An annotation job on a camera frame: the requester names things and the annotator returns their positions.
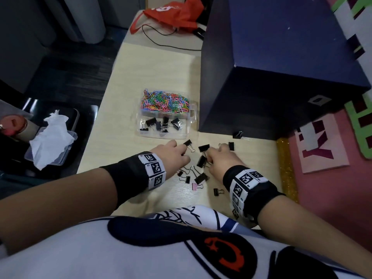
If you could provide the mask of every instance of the gold glitter strip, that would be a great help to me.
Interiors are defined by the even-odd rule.
[[[280,176],[282,178],[283,193],[285,193],[292,201],[298,203],[298,191],[288,139],[279,138],[276,141],[276,145],[278,148],[279,168]]]

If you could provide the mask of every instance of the black box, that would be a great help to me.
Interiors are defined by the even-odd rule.
[[[275,140],[369,89],[326,0],[214,0],[199,131]]]

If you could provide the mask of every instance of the crumpled paper towel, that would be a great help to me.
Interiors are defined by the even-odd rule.
[[[56,110],[50,114],[50,117],[44,119],[48,122],[44,131],[30,141],[34,165],[37,169],[42,170],[55,161],[65,147],[73,143],[74,137],[67,132],[67,120],[67,116],[60,115],[59,110]]]

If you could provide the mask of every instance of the clear plastic container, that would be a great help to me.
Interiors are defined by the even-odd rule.
[[[38,134],[40,132],[43,132],[44,129],[46,127],[41,127],[40,130],[38,131]],[[76,140],[77,139],[77,134],[76,132],[73,132],[73,131],[67,131],[72,137],[74,137],[74,139]],[[59,157],[53,161],[50,165],[58,165],[58,166],[61,166],[65,163],[66,159],[67,159],[67,155],[69,153],[69,151],[71,150],[71,147],[72,147],[72,144],[71,145],[68,145],[66,146],[64,152],[62,152]],[[28,161],[34,161],[34,157],[32,156],[32,150],[31,150],[31,147],[29,147],[25,153],[25,156],[24,158]]]
[[[147,89],[149,93],[153,91],[159,91],[155,89]],[[168,90],[161,90],[167,93],[179,94],[187,98],[187,95],[184,93],[176,92],[176,91],[168,91]],[[149,138],[159,138],[159,139],[187,139],[190,132],[191,124],[196,122],[198,107],[195,102],[189,100],[189,112],[183,113],[169,113],[169,112],[158,112],[158,111],[151,111],[151,110],[144,110],[141,108],[142,105],[142,96],[143,92],[141,93],[141,97],[138,101],[136,106],[137,108],[137,115],[135,119],[135,128],[136,128],[136,135],[142,137],[149,137]],[[156,130],[156,125],[147,126],[146,121],[152,118],[156,118],[156,121],[159,121],[161,124],[163,123],[163,118],[169,118],[169,126],[164,127],[161,130],[163,131],[166,129],[168,132],[164,133],[161,131]],[[172,120],[178,118],[180,121],[181,129],[177,130],[171,123]],[[148,131],[141,131],[142,128],[148,128]]]

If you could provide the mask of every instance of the red tote bag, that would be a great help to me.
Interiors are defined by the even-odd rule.
[[[144,14],[148,18],[156,19],[160,23],[174,28],[183,28],[192,32],[197,29],[196,19],[200,16],[204,6],[200,0],[186,0],[185,3],[170,2],[163,7],[144,10],[132,23],[129,31],[136,33],[142,26],[136,28],[138,19]]]

